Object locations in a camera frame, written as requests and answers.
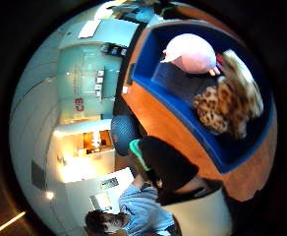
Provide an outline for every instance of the light blue shirt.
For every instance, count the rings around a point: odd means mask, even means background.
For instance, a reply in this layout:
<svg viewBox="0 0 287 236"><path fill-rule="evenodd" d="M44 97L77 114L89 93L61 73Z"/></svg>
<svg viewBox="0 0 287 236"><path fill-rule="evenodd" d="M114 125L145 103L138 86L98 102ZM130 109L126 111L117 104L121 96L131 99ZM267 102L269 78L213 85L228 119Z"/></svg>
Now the light blue shirt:
<svg viewBox="0 0 287 236"><path fill-rule="evenodd" d="M147 232L164 231L174 224L172 214L156 202L157 192L152 187L140 190L131 185L121 195L119 205L122 212L130 216L130 221L123 228L130 236Z"/></svg>

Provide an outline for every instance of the dark hair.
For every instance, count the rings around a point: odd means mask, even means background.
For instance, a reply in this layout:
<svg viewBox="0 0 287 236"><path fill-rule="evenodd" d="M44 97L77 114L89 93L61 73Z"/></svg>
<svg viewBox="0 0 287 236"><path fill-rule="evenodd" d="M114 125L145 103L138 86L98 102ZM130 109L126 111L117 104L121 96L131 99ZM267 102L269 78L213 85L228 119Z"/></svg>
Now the dark hair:
<svg viewBox="0 0 287 236"><path fill-rule="evenodd" d="M107 235L104 232L103 218L101 215L102 211L99 209L89 211L85 217L86 228L93 233Z"/></svg>

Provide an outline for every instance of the red sign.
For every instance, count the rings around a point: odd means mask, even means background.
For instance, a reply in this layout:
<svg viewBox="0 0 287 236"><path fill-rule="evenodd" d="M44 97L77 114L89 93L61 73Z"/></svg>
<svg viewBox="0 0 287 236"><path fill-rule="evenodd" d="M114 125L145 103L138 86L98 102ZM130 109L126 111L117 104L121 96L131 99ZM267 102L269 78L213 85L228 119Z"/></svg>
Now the red sign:
<svg viewBox="0 0 287 236"><path fill-rule="evenodd" d="M83 98L76 98L75 99L75 107L77 111L84 110L84 99Z"/></svg>

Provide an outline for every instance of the man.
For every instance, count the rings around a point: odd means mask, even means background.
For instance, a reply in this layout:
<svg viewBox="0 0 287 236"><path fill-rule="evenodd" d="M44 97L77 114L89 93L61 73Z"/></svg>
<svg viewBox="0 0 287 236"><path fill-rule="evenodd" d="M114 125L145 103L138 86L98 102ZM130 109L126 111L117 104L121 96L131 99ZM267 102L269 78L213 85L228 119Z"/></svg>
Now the man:
<svg viewBox="0 0 287 236"><path fill-rule="evenodd" d="M86 226L96 233L115 233L119 229L128 235L178 235L173 216L164 210L171 203L192 199L207 193L208 185L183 154L162 140L147 136L130 143L131 157L137 175L132 185L119 199L121 213L91 211ZM150 181L154 187L146 186Z"/></svg>
<svg viewBox="0 0 287 236"><path fill-rule="evenodd" d="M90 211L86 227L100 234L112 234L122 229L130 236L154 233L177 235L173 216L156 202L157 191L139 174L119 198L121 212Z"/></svg>

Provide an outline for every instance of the orange wooden desk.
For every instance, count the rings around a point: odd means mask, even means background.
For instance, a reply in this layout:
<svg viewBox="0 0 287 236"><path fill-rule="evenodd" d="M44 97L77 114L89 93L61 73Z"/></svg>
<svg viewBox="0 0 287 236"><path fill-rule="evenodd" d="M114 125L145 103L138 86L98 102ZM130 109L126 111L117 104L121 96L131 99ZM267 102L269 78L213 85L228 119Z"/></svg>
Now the orange wooden desk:
<svg viewBox="0 0 287 236"><path fill-rule="evenodd" d="M124 86L128 87L128 91L122 94L122 97L147 133L173 145L200 168L201 177L222 180L229 196L238 201L251 199L255 192L261 190L266 183L272 167L277 141L276 111L273 112L266 138L257 151L229 173L219 173L196 138L167 107L136 82L133 81L131 85L126 83L130 74L130 66L136 62L145 37L146 30L143 31L131 56L124 81Z"/></svg>

